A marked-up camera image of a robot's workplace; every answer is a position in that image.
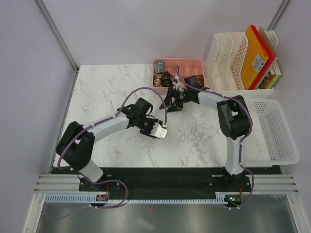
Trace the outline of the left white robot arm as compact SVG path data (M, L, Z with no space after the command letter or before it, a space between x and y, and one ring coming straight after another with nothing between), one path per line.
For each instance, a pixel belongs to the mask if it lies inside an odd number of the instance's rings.
M148 110L153 106L143 98L135 104L118 109L116 114L98 122L68 125L56 146L56 153L69 167L87 177L90 186L96 191L105 189L107 180L104 172L91 159L94 144L117 131L136 127L139 133L151 138L164 138L166 126L159 119L149 117Z

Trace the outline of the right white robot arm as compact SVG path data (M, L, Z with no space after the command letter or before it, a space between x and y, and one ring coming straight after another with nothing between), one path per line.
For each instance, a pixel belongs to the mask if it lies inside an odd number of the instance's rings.
M202 87L196 76L180 79L162 76L161 84L167 88L164 99L167 112L179 112L184 104L194 102L211 107L218 113L220 129L226 136L227 157L223 174L223 187L228 191L234 191L245 178L245 170L242 162L242 143L252 131L252 119L240 95L226 97L211 91L208 87Z

